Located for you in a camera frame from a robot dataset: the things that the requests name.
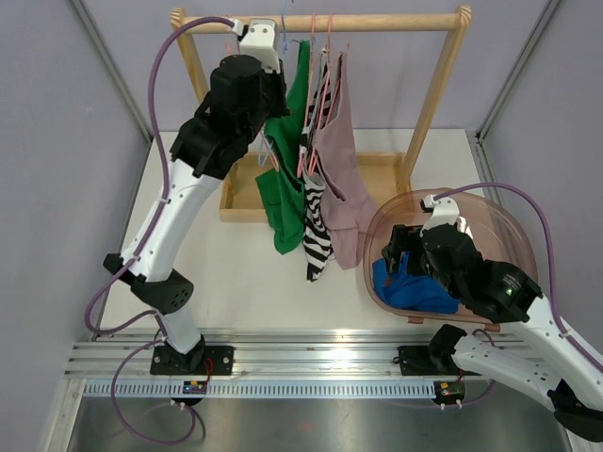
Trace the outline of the blue tank top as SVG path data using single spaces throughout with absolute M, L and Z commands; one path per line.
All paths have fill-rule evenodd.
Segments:
M 456 314 L 460 301 L 451 297 L 433 278 L 407 273 L 410 253 L 403 256 L 397 273 L 389 274 L 383 258 L 372 264 L 372 286 L 378 299 L 390 308 Z

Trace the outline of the blue wire hanger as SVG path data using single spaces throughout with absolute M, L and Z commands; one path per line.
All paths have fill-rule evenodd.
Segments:
M 295 4 L 294 0 L 290 0 L 290 1 L 283 0 L 281 2 L 281 8 L 280 8 L 280 14 L 279 14 L 279 17 L 281 19 L 281 32 L 280 32 L 281 46 L 280 46 L 280 51 L 279 51 L 280 58 L 284 58 L 286 56 L 289 45 L 292 42 L 292 40 L 289 40 L 287 38 L 285 18 L 286 18 L 288 6 L 294 5 L 294 4 Z M 258 156 L 257 156 L 257 164 L 260 168 L 264 168 L 267 165 L 267 163 L 270 163 L 275 169 L 279 168 L 279 163 L 276 158 L 276 155 L 275 155 L 274 151 L 272 150 L 271 145 L 269 144 L 269 141 L 266 137 L 265 129 L 262 129 L 262 131 L 260 132 L 260 146 L 259 146 L 259 151 L 258 151 Z

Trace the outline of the green tank top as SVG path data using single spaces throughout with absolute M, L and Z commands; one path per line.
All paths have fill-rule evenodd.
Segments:
M 305 195 L 297 168 L 309 85 L 310 49 L 309 41 L 299 43 L 297 70 L 286 95 L 290 114 L 268 120 L 264 128 L 278 167 L 255 178 L 269 226 L 274 231 L 274 248 L 281 254 L 296 249 L 304 233 Z

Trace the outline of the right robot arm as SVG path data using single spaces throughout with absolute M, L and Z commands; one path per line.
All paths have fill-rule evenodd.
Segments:
M 541 403 L 567 430 L 602 440 L 602 356 L 553 314 L 551 301 L 521 268 L 485 260 L 470 235 L 444 224 L 392 229 L 382 255 L 388 272 L 437 281 L 472 313 L 505 324 L 543 363 L 529 362 L 449 324 L 427 346 L 430 367 L 481 374 Z

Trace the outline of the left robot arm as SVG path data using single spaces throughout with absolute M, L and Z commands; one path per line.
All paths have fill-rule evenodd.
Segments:
M 105 269 L 158 312 L 166 339 L 158 356 L 170 375 L 196 373 L 205 348 L 187 310 L 194 285 L 174 269 L 176 254 L 205 201 L 248 152 L 266 121 L 288 115 L 285 92 L 282 60 L 225 57 L 210 75 L 210 90 L 171 145 L 168 186 L 155 203 L 160 217 L 147 217 L 130 246 L 104 260 Z

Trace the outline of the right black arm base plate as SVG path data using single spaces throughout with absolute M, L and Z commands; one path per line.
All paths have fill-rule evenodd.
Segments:
M 391 360 L 403 376 L 407 377 L 454 377 L 462 374 L 477 377 L 479 373 L 464 371 L 448 355 L 431 353 L 427 346 L 399 346 Z

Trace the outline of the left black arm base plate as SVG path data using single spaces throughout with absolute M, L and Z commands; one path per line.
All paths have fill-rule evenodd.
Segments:
M 230 346 L 208 346 L 178 353 L 170 345 L 154 348 L 150 374 L 154 376 L 231 376 L 235 349 Z

